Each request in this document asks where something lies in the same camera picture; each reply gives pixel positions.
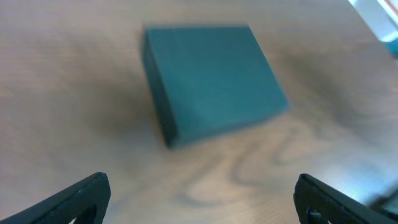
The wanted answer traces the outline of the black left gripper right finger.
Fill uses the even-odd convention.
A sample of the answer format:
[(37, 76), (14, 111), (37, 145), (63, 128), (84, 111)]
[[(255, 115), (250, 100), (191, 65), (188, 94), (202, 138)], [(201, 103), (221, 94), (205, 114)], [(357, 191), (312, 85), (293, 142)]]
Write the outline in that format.
[(397, 224), (392, 202), (373, 210), (309, 174), (299, 175), (293, 198), (301, 224)]

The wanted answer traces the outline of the dark green gift box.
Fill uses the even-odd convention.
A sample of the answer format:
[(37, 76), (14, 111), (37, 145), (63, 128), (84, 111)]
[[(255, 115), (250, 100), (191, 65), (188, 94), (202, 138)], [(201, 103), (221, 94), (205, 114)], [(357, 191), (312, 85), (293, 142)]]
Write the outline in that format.
[(249, 26), (150, 26), (142, 62), (165, 143), (186, 146), (289, 108)]

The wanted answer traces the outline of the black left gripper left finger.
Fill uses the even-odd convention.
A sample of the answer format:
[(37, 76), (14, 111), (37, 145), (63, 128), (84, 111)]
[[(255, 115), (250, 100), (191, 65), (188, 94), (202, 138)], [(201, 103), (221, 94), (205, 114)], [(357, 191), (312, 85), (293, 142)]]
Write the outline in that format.
[(97, 172), (1, 223), (102, 224), (110, 196), (107, 175)]

